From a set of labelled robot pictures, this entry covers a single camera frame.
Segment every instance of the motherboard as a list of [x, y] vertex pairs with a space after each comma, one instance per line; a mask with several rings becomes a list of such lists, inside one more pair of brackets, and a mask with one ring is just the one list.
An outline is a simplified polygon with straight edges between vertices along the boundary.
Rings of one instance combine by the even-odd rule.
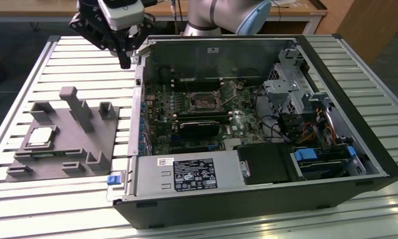
[[231, 150], [265, 142], [253, 109], [255, 91], [241, 80], [146, 84], [153, 155]]

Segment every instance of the blue drive bracket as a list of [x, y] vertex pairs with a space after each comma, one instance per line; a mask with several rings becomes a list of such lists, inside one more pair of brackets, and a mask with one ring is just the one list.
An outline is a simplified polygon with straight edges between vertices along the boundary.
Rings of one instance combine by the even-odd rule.
[[297, 161], [317, 159], [317, 154], [311, 148], [301, 148], [293, 153], [293, 155]]
[[108, 186], [121, 184], [121, 175], [109, 175], [108, 176]]

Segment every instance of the green circuit board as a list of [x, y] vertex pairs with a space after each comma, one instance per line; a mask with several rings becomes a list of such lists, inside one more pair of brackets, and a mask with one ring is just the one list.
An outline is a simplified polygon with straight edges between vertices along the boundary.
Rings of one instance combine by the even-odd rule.
[[[153, 155], [197, 151], [225, 150], [223, 140], [238, 138], [242, 144], [265, 142], [265, 135], [251, 108], [254, 86], [242, 87], [226, 81], [213, 92], [174, 92], [169, 85], [146, 87], [146, 105], [150, 121]], [[201, 106], [193, 107], [194, 101]], [[223, 111], [230, 113], [229, 123], [219, 125], [217, 136], [182, 139], [174, 115], [195, 111]]]

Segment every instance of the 3d printed holder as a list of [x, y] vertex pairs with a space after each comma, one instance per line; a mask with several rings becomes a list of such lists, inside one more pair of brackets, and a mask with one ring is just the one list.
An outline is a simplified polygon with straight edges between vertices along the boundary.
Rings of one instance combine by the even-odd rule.
[[34, 120], [6, 170], [8, 182], [109, 174], [120, 108], [110, 102], [89, 108], [76, 94], [74, 87], [61, 88], [69, 109], [33, 104]]

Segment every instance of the wooden cabinet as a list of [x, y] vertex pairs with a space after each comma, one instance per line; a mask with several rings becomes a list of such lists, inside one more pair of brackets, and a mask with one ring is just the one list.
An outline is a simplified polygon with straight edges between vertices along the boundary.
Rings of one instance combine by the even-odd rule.
[[369, 64], [398, 31], [398, 0], [321, 0], [327, 7], [315, 34], [338, 33]]

